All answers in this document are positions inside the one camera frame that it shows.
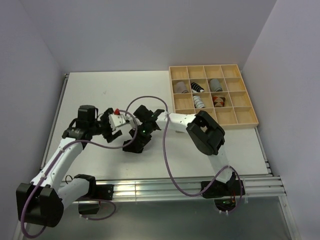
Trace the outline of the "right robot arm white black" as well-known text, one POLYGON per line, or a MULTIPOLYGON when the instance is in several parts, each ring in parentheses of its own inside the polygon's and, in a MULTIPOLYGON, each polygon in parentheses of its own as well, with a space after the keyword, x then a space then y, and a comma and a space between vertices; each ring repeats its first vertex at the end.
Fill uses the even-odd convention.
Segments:
POLYGON ((162 151, 165 166, 172 183, 181 193, 189 197, 199 196, 212 185, 216 185, 217 191, 222 195, 227 195, 233 190, 234 181, 239 174, 229 165, 225 152, 221 149, 225 144, 225 131, 206 111, 181 114, 157 109, 153 112, 144 105, 140 105, 133 115, 140 121, 140 124, 130 130, 129 134, 133 142, 127 142, 128 146, 123 147, 123 151, 140 154, 151 141, 152 133, 157 130, 163 131, 162 151), (185 192, 172 175, 166 151, 166 135, 169 129, 187 133, 197 150, 208 156, 212 163, 215 175, 199 193, 185 192))

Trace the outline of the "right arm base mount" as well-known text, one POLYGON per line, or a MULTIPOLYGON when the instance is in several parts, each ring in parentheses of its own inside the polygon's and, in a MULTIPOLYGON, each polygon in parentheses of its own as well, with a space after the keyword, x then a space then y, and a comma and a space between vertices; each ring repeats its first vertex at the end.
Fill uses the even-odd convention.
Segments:
POLYGON ((214 199, 215 207, 226 213, 234 210, 237 206, 236 198, 245 194, 242 180, 234 180, 232 183, 221 183, 216 180, 201 196, 205 199, 214 199))

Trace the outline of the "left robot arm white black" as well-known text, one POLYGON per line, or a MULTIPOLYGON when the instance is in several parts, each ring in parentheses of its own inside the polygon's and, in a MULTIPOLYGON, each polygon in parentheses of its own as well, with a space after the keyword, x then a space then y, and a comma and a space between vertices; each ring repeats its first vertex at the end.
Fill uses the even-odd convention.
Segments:
POLYGON ((20 224, 53 228, 60 222, 64 210, 76 200, 111 201, 113 185, 97 186, 91 175, 77 174, 66 186, 60 185, 74 160, 94 136, 101 135, 110 143, 122 135, 119 127, 126 124, 125 115, 118 109, 109 108, 98 115, 95 106, 80 106, 77 118, 63 132, 58 148, 45 167, 30 183, 21 183, 16 189, 20 224))

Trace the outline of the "black sock white stripes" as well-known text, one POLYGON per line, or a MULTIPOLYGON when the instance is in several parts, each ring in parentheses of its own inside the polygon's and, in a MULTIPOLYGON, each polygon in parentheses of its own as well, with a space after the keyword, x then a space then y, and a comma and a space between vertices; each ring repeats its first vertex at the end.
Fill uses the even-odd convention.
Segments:
POLYGON ((123 147, 122 150, 124 152, 141 154, 148 142, 149 142, 149 139, 147 137, 142 137, 137 135, 134 141, 128 146, 123 147))

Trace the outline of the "beige orange argyle sock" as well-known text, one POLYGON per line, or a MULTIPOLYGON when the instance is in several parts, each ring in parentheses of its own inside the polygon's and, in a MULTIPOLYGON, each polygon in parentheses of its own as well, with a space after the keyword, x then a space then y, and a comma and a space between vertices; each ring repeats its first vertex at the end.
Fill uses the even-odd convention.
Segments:
POLYGON ((225 106, 226 98, 223 95, 214 95, 212 101, 215 108, 222 108, 225 106))

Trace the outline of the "white black striped sock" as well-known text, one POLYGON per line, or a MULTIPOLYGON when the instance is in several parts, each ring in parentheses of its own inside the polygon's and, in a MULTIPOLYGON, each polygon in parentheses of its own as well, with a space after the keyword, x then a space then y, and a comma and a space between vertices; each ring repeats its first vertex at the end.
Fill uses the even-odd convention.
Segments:
POLYGON ((193 98, 194 107, 196 109, 203 109, 206 107, 200 96, 193 95, 192 98, 193 98))

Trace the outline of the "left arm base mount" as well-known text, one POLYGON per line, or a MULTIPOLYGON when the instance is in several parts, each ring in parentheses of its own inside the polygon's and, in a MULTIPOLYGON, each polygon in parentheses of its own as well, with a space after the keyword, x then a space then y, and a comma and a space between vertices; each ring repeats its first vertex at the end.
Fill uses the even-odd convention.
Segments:
POLYGON ((107 203, 112 206, 112 210, 105 218, 111 217, 116 212, 116 205, 112 202, 114 193, 113 184, 98 184, 92 194, 81 196, 77 201, 96 201, 96 203, 79 203, 78 213, 85 218, 94 219, 99 210, 102 209, 102 203, 107 203))

